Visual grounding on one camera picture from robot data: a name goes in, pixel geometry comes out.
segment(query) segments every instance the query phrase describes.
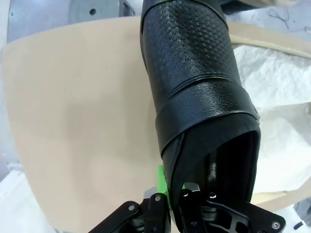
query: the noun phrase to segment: white fabric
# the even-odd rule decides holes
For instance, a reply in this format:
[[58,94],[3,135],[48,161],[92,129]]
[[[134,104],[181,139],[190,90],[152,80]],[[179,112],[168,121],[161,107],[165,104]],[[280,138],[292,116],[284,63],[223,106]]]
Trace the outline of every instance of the white fabric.
[[311,176],[311,60],[244,45],[234,53],[260,115],[254,192],[298,189]]
[[0,183],[0,232],[55,233],[21,171],[12,171]]

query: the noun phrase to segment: green part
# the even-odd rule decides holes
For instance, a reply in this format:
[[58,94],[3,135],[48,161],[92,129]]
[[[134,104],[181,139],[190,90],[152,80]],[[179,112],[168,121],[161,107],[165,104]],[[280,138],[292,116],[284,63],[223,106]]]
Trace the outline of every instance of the green part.
[[167,183],[166,183],[166,178],[165,178],[165,173],[164,173],[164,167],[163,165],[159,165],[157,167],[157,192],[158,193],[163,193],[166,195],[169,208],[171,209],[171,202],[170,202],[170,195],[169,191],[167,189]]

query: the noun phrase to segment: black strap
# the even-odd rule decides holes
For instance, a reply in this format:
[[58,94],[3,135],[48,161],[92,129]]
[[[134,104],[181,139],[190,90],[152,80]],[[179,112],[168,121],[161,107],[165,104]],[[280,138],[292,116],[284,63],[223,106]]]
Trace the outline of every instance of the black strap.
[[190,86],[173,96],[156,116],[160,152],[180,133],[205,120],[233,113],[246,113],[258,120],[250,106],[248,93],[234,82],[218,79]]

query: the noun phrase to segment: black cylindrical housing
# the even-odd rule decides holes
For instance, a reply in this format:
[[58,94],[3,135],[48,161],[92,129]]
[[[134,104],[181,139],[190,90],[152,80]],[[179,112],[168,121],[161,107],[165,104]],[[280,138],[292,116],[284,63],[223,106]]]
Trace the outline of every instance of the black cylindrical housing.
[[171,205],[185,182],[249,201],[259,116],[242,88],[217,0],[145,0],[140,44]]

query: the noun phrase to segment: beige curved panel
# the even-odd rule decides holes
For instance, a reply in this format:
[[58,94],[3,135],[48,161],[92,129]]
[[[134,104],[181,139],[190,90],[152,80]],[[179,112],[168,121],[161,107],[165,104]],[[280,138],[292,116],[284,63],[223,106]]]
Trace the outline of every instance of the beige curved panel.
[[289,34],[249,24],[228,22],[233,44],[253,45],[311,59],[311,43]]
[[23,38],[4,48],[2,65],[15,144],[55,228],[86,233],[156,186],[161,159],[138,17]]

